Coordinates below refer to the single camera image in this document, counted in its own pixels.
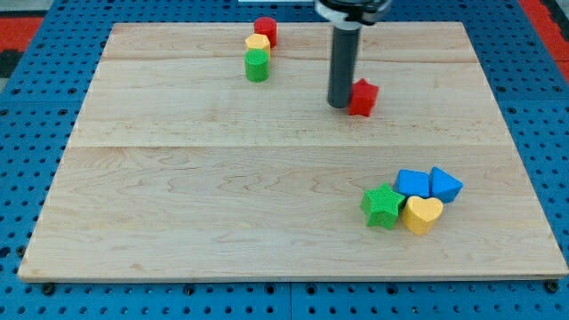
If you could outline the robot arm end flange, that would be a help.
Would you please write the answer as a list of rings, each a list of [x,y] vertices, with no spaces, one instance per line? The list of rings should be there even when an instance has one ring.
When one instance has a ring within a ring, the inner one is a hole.
[[[315,11],[339,28],[371,26],[390,10],[392,0],[315,0]]]

